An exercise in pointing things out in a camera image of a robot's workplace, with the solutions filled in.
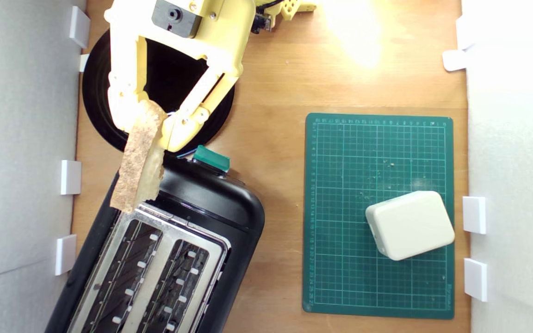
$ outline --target grid lines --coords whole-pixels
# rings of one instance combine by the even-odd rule
[[[451,120],[311,114],[306,129],[304,308],[453,317],[453,245],[392,261],[365,218],[374,203],[433,190],[453,221]]]

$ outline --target metal toaster plate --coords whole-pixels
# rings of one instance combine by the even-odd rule
[[[224,237],[148,204],[122,213],[69,331],[194,332],[230,247]]]

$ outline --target white wall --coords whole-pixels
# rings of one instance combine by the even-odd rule
[[[467,51],[470,194],[487,198],[488,302],[472,300],[473,333],[533,332],[533,1],[463,0],[480,15]]]
[[[43,331],[66,277],[55,238],[73,198],[61,160],[75,156],[80,48],[68,36],[85,0],[0,1],[0,332]]]

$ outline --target green button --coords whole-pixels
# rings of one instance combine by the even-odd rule
[[[209,164],[212,167],[220,169],[221,171],[229,171],[229,157],[218,154],[213,150],[209,150],[205,148],[205,146],[197,147],[197,151],[192,158]]]

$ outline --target white bracket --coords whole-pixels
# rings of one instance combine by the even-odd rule
[[[463,197],[462,211],[465,231],[476,234],[487,233],[486,199],[484,197]]]
[[[466,50],[476,43],[478,31],[469,15],[462,15],[455,21],[457,50],[447,50],[442,54],[444,68],[448,72],[464,69],[468,66]]]
[[[61,161],[61,195],[81,193],[81,162]]]
[[[70,234],[63,238],[57,238],[57,253],[55,256],[55,275],[59,276],[73,268],[75,263],[75,251],[77,249],[77,236]]]
[[[464,292],[481,302],[487,301],[487,264],[464,259]]]
[[[83,73],[83,70],[85,70],[85,64],[87,63],[88,58],[89,53],[80,56],[80,73]]]
[[[69,38],[74,40],[82,49],[87,48],[87,43],[89,42],[89,17],[77,6],[71,8]]]

